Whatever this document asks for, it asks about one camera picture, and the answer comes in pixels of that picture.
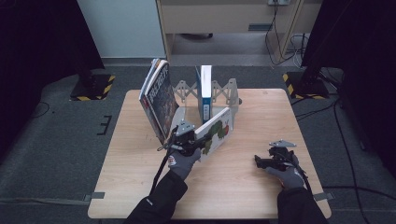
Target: black cable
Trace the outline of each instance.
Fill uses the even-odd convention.
[[[322,186],[322,187],[324,189],[354,189],[355,188],[354,186]],[[392,200],[396,201],[396,197],[393,197],[393,196],[391,196],[389,194],[386,194],[384,192],[381,192],[381,191],[377,191],[377,190],[373,190],[373,189],[367,189],[367,188],[362,188],[362,187],[356,187],[356,189],[367,191],[367,192],[371,192],[371,193],[374,193],[374,194],[379,194],[381,196],[384,196],[384,197],[387,197],[389,199],[392,199]]]
[[[301,115],[296,115],[296,118],[302,117],[302,118],[300,118],[300,119],[297,119],[297,121],[300,121],[300,120],[302,120],[302,119],[306,119],[307,117],[312,116],[312,115],[314,115],[314,114],[316,114],[316,113],[318,113],[318,112],[327,110],[327,109],[331,108],[332,106],[334,106],[338,101],[339,101],[339,98],[338,98],[335,102],[332,102],[330,105],[328,105],[328,106],[326,106],[326,107],[324,107],[324,108],[321,108],[321,109],[319,109],[319,110],[314,110],[314,111],[310,111],[310,112],[307,112],[307,113],[304,113],[304,114],[301,114]]]
[[[166,162],[168,161],[169,156],[172,154],[172,153],[170,153],[170,151],[171,151],[170,148],[166,149],[166,155],[163,157],[163,161],[161,162],[160,168],[158,169],[157,174],[154,176],[154,180],[152,182],[152,186],[151,186],[149,195],[151,195],[154,192],[155,187],[157,187],[158,180],[161,176],[161,173],[163,172],[163,167],[165,166]]]
[[[305,33],[303,34],[303,38],[301,39],[301,48],[304,47],[304,41],[305,41]],[[301,60],[303,60],[303,57],[304,57],[304,51],[303,50],[300,52],[300,57],[301,57]]]
[[[272,63],[273,65],[280,65],[280,64],[282,64],[283,62],[285,62],[285,61],[291,59],[291,58],[294,56],[294,54],[291,55],[289,58],[286,58],[286,59],[282,56],[281,49],[280,49],[279,35],[277,34],[277,30],[276,30],[277,0],[275,0],[274,3],[275,3],[275,5],[274,5],[274,17],[273,17],[272,22],[271,22],[271,27],[274,27],[275,34],[276,34],[277,45],[278,45],[278,47],[279,47],[280,57],[281,57],[282,59],[284,59],[284,61],[279,62],[279,63],[274,63],[274,61],[273,61],[273,59],[272,59],[272,57],[271,57],[270,49],[268,48],[268,43],[267,43],[267,42],[268,42],[268,41],[267,41],[267,39],[268,39],[268,33],[265,35],[264,41],[265,41],[265,47],[267,47],[267,50],[268,50],[268,53],[269,53],[269,56],[270,56],[271,63]]]
[[[359,191],[358,191],[358,183],[357,183],[357,180],[356,180],[355,168],[353,167],[353,163],[352,163],[352,159],[351,159],[351,157],[350,157],[349,149],[347,148],[347,142],[346,142],[346,139],[345,139],[345,137],[344,137],[343,131],[341,130],[341,125],[340,125],[340,122],[339,122],[338,117],[337,117],[337,111],[336,111],[336,109],[335,109],[335,106],[337,105],[338,100],[337,100],[337,101],[335,102],[335,104],[333,105],[333,113],[334,113],[334,117],[335,117],[335,122],[337,123],[338,131],[339,131],[340,134],[341,134],[341,138],[342,138],[342,140],[343,140],[344,147],[345,147],[345,149],[346,149],[346,154],[347,154],[347,158],[348,158],[348,160],[349,160],[350,170],[351,170],[351,172],[352,172],[353,189],[355,190],[356,198],[357,198],[357,200],[358,200],[358,206],[359,206],[359,209],[361,210],[361,215],[362,215],[364,221],[365,221],[367,224],[369,224],[370,222],[369,222],[369,220],[367,219],[366,215],[364,214],[363,208],[362,208],[362,206],[361,206],[361,196],[359,195]]]
[[[46,105],[47,109],[46,109],[46,111],[44,111],[44,113],[42,113],[40,115],[37,115],[37,116],[34,116],[34,117],[32,117],[32,119],[40,118],[40,117],[44,116],[45,114],[47,114],[47,112],[49,112],[49,110],[50,110],[50,105],[48,103],[40,101],[39,104]]]
[[[336,82],[336,83],[338,83],[338,84],[341,85],[342,81],[338,80],[337,78],[335,78],[335,77],[332,75],[332,73],[331,73],[330,70],[329,70],[329,67],[326,67],[326,70],[327,70],[327,73],[329,73],[329,77],[331,77],[332,80],[333,80],[334,82]]]
[[[300,102],[303,101],[303,100],[306,100],[306,98],[303,98],[303,99],[300,99],[300,100],[298,100],[298,101],[296,101],[296,102],[293,102],[293,103],[291,103],[290,105],[296,105],[296,104],[300,103]]]

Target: black sleeve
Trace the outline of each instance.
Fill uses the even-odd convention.
[[[304,188],[283,190],[277,196],[279,224],[327,224],[314,197]]]
[[[176,203],[187,191],[187,185],[169,171],[158,183],[152,195],[143,198],[124,224],[166,223],[175,212]]]

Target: black backdrop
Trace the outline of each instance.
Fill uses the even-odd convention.
[[[81,67],[104,68],[76,0],[0,0],[0,159],[42,89]]]
[[[324,0],[303,66],[343,69],[339,93],[362,146],[396,177],[395,11],[395,1]]]

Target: colorful book cover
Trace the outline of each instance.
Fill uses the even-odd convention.
[[[173,117],[178,109],[178,103],[171,84],[169,62],[161,60],[144,93],[154,117],[163,133],[168,138]]]
[[[207,133],[211,136],[211,139],[205,142],[205,148],[202,148],[201,161],[205,161],[233,132],[233,116],[230,107],[222,109],[194,132],[197,140]]]

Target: hand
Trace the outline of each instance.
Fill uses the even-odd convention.
[[[189,157],[181,155],[176,149],[169,150],[173,151],[168,157],[168,167],[171,171],[173,171],[175,174],[185,180],[189,175],[192,166],[195,164],[196,161],[201,158],[201,149],[195,149],[194,154]]]
[[[295,155],[293,157],[293,162],[298,165],[298,159]],[[297,168],[290,166],[286,169],[286,171],[279,171],[272,167],[265,168],[265,171],[270,174],[276,176],[282,186],[285,189],[295,189],[295,188],[303,188],[304,187],[304,180],[303,177],[298,172]]]

